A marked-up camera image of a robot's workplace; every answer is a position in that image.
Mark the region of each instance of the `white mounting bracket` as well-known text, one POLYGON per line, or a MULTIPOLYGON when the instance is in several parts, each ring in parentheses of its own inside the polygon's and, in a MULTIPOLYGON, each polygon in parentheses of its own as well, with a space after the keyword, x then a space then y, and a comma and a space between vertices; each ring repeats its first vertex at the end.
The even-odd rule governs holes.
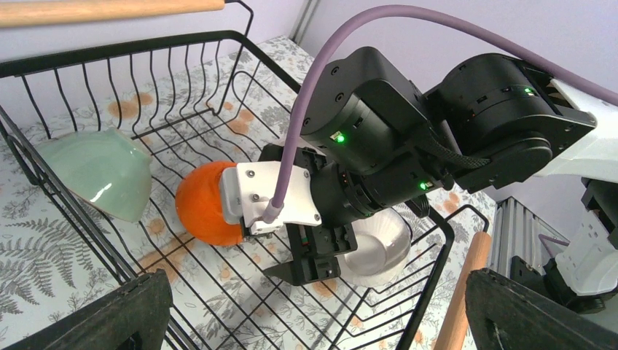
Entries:
POLYGON ((280 230, 284 224, 318 226, 322 223, 311 198, 311 177, 299 166, 292 167, 289 189, 279 217, 267 224, 262 213, 275 194, 281 162, 238 163, 223 171, 219 182, 225 222, 238 224, 244 218, 252 235, 280 230))
POLYGON ((575 239, 556 255, 560 275, 577 295, 598 295, 616 288, 618 250, 608 236, 596 215, 586 211, 575 239))

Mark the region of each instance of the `cable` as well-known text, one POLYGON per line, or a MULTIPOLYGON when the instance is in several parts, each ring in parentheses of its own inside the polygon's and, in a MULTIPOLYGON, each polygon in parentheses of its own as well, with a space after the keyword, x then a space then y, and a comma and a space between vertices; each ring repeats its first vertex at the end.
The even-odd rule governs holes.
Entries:
POLYGON ((281 159, 281 167, 279 168, 275 195, 270 199, 270 202, 262 215, 265 222, 274 221, 283 208, 283 200, 288 189, 292 166, 294 164, 294 156, 296 154, 296 148, 300 138, 302 120, 305 117, 309 100, 313 95, 313 90, 316 88, 318 79, 324 70, 324 67, 328 64, 328 60, 332 57, 335 50, 341 45, 341 43, 357 28, 373 20, 389 17, 417 18, 462 31, 547 71, 554 77, 563 80, 567 84, 572 85, 585 93, 605 100, 610 104, 618 105, 618 94, 596 85, 595 83, 548 61, 547 59, 525 49, 524 47, 521 47, 518 44, 515 44, 514 42, 511 42, 510 40, 470 22, 441 12, 416 6, 385 5, 374 7, 355 15, 340 26, 326 41, 316 56, 316 59, 313 61, 313 64, 309 68, 309 72, 305 77, 305 80, 300 88, 300 92, 298 93, 298 97, 294 102, 294 108, 292 109, 285 148, 283 149, 283 157, 281 159))

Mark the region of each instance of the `wooden dowel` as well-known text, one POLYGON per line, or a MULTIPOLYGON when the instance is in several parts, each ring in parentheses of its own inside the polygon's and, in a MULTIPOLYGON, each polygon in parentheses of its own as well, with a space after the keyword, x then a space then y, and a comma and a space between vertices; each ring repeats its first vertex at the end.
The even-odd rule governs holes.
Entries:
POLYGON ((470 272, 485 267, 490 249, 491 237, 485 232, 477 232, 472 238, 466 261, 463 263, 453 297, 450 299, 444 323, 436 340, 435 350, 461 350, 464 345, 468 331, 466 280, 470 272))
POLYGON ((0 28, 119 20, 223 9, 224 0, 68 0, 0 3, 0 28))

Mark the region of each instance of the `dish rack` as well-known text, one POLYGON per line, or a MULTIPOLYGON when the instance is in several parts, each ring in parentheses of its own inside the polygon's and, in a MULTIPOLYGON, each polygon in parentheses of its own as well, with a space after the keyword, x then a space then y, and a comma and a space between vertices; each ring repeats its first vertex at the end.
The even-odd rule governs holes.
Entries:
POLYGON ((291 257, 285 232, 215 247, 188 236, 179 224, 173 195, 183 176, 208 161, 257 160, 263 146, 285 135, 285 126, 273 120, 289 116, 300 89, 282 60, 275 62, 247 38, 251 9, 229 2, 249 13, 244 34, 169 36, 0 64, 0 79, 24 92, 18 115, 37 120, 21 125, 0 105, 0 133, 29 182, 118 284, 157 268, 167 272, 174 293, 164 343, 170 349, 360 349, 373 343, 408 349, 453 243, 447 221, 472 210, 488 229, 474 207, 462 206, 446 218, 431 209, 435 225, 423 223, 428 230, 413 233, 414 256, 404 272, 377 289, 341 279, 292 287, 264 276, 264 269, 291 257), (48 94, 37 94, 39 85, 48 94), (109 102, 99 98, 103 86, 111 91, 109 102), (57 98, 50 101, 50 94, 57 98), (80 101, 86 107, 75 108, 80 101), (153 157, 150 204, 136 225, 83 204, 36 152, 41 141, 110 126, 141 142, 153 157), (437 229, 444 239, 428 240, 437 229))

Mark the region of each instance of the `wall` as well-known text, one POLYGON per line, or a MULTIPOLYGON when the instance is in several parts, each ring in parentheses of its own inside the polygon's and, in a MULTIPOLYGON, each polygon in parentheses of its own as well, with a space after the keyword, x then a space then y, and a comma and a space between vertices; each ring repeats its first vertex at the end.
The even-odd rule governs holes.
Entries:
MULTIPOLYGON (((279 6, 274 1, 246 0, 246 3, 255 13, 249 38, 253 42, 259 43, 275 36, 289 35, 304 0, 286 0, 285 7, 279 6)), ((221 12, 61 26, 0 29, 0 42, 3 44, 2 50, 0 50, 0 62, 161 36, 228 29, 243 33, 248 18, 249 13, 241 5, 227 4, 221 12)), ((195 58, 200 57, 200 46, 192 45, 189 48, 192 52, 188 56, 194 58, 194 60, 187 63, 188 67, 191 68, 199 64, 199 59, 196 60, 195 58)), ((235 42, 224 42, 219 49, 219 56, 231 53, 238 48, 239 45, 235 42)), ((184 47, 172 49, 170 63, 172 72, 184 70, 185 50, 184 47)), ((216 44, 208 44, 205 49, 204 61, 212 60, 215 52, 216 44)), ((168 64, 166 63, 168 53, 167 50, 159 50, 154 53, 154 75, 156 78, 169 75, 168 64)), ((129 72, 128 64, 128 57, 114 58, 111 61, 112 70, 115 71, 129 72)), ((148 64, 148 54, 134 55, 133 65, 138 86, 152 80, 148 64)), ((106 62, 89 64, 87 74, 95 98, 112 96, 113 92, 107 78, 106 62)), ((123 77, 118 77, 119 75, 121 74, 115 74, 114 85, 120 95, 125 91, 133 91, 130 75, 124 74, 123 77)), ((81 67, 60 69, 59 76, 66 96, 70 100, 71 108, 86 106, 90 103, 90 97, 85 90, 81 67)), ((57 84, 53 72, 29 77, 28 83, 45 117, 66 113, 66 107, 56 88, 57 84)), ((30 125, 38 120, 20 78, 0 79, 0 104, 19 126, 30 125)))
MULTIPOLYGON (((614 1, 321 1, 301 46, 316 55, 345 20, 380 4, 413 4, 435 9, 482 26, 618 91, 618 7, 614 1)), ((461 61, 480 53, 500 52, 466 34, 433 23, 389 18, 369 23, 350 35, 335 58, 356 48, 378 48, 421 90, 438 84, 461 61)), ((500 200, 513 195, 565 236, 575 232, 583 186, 576 176, 551 176, 490 192, 500 200)))

